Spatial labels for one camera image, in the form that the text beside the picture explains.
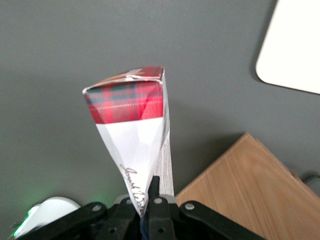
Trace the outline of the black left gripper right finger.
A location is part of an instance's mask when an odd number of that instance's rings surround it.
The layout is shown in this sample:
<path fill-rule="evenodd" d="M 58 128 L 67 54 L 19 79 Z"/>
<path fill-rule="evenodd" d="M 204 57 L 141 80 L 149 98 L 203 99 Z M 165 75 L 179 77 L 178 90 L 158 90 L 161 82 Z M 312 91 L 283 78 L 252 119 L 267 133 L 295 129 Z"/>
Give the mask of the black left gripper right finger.
<path fill-rule="evenodd" d="M 175 218 L 179 217 L 177 200 L 173 195 L 160 193 L 160 177 L 152 177 L 148 203 L 143 217 L 145 240 L 178 240 Z"/>

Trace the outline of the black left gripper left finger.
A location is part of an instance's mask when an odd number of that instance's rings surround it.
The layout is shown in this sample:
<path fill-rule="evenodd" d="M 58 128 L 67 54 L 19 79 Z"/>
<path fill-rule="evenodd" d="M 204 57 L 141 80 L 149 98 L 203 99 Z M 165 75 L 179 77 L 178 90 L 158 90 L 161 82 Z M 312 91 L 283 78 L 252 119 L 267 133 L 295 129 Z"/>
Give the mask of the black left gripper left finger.
<path fill-rule="evenodd" d="M 118 197 L 107 210 L 97 240 L 147 240 L 148 213 L 140 216 L 128 196 Z"/>

